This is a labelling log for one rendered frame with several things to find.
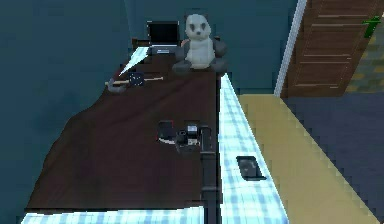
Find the black flat device red edge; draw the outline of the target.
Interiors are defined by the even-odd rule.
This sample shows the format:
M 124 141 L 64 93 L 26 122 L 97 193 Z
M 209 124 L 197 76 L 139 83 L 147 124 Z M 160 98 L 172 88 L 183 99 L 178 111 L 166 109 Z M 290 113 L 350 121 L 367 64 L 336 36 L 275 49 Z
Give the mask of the black flat device red edge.
M 172 141 L 176 136 L 173 122 L 171 120 L 162 120 L 158 123 L 157 138 L 159 140 Z

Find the dark brown blanket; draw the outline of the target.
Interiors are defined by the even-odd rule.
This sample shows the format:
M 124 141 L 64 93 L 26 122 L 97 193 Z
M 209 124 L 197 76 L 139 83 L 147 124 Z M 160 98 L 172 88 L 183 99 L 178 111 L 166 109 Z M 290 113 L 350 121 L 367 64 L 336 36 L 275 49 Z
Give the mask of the dark brown blanket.
M 53 143 L 26 206 L 56 213 L 118 209 L 178 209 L 201 205 L 197 150 L 182 155 L 157 140 L 161 120 L 176 129 L 195 122 L 214 128 L 218 77 L 211 70 L 176 75 L 172 55 L 149 56 L 134 66 L 163 77 L 104 91 L 73 116 Z

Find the dark blue dotted box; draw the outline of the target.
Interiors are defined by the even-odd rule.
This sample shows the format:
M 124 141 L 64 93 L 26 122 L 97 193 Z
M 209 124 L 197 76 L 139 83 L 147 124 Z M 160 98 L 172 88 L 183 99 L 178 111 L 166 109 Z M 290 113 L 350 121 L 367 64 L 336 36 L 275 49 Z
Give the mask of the dark blue dotted box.
M 129 72 L 128 73 L 129 84 L 133 87 L 144 85 L 144 74 L 142 72 Z

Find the bed with blue checked sheet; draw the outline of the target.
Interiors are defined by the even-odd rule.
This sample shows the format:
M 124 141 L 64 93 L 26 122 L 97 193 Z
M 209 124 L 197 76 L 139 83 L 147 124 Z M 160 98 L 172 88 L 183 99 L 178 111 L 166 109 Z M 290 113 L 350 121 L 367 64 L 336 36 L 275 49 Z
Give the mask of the bed with blue checked sheet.
M 134 66 L 149 56 L 138 48 L 117 72 L 118 81 L 128 80 Z M 218 77 L 217 124 L 211 128 L 212 146 L 218 150 L 222 224 L 289 224 L 258 144 L 235 95 L 229 78 Z M 254 156 L 266 180 L 245 181 L 237 156 Z M 178 209 L 118 209 L 36 213 L 25 209 L 21 224 L 204 224 L 203 202 Z

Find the black mobile phone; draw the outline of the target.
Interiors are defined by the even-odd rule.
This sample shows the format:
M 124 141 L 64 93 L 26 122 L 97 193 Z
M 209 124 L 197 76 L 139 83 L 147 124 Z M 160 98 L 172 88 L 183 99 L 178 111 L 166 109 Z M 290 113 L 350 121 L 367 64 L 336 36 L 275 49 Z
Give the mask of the black mobile phone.
M 241 177 L 245 181 L 266 180 L 254 156 L 237 156 L 236 160 Z

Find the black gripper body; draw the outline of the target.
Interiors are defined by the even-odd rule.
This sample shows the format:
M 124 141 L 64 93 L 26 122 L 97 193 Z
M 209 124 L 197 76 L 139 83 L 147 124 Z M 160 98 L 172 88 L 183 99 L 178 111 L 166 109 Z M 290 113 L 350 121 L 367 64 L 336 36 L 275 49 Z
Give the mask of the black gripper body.
M 176 133 L 175 145 L 178 152 L 182 151 L 182 148 L 185 147 L 188 143 L 188 138 L 185 130 L 180 130 Z

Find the black laptop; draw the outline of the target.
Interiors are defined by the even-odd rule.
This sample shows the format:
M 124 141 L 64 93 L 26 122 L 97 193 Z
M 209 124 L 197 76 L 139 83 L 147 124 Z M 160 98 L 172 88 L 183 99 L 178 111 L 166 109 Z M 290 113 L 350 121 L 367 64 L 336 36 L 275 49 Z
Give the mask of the black laptop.
M 174 54 L 180 43 L 178 21 L 148 21 L 149 55 Z

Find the grey and white panda toy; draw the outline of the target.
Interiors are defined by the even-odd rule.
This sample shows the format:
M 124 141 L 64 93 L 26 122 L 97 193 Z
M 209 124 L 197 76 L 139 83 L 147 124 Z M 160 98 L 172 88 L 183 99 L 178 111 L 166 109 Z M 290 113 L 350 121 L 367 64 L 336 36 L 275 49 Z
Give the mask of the grey and white panda toy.
M 227 45 L 210 37 L 211 27 L 207 18 L 200 14 L 190 14 L 185 20 L 185 33 L 189 42 L 175 52 L 176 63 L 172 70 L 177 74 L 191 70 L 211 69 L 225 73 L 228 63 L 224 59 Z

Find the brown wooden room door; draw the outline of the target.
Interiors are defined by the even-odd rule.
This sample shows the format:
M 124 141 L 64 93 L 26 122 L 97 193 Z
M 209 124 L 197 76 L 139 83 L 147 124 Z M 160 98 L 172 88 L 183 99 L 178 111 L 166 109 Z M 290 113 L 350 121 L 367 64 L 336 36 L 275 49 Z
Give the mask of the brown wooden room door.
M 383 13 L 384 0 L 305 0 L 280 96 L 343 95 Z

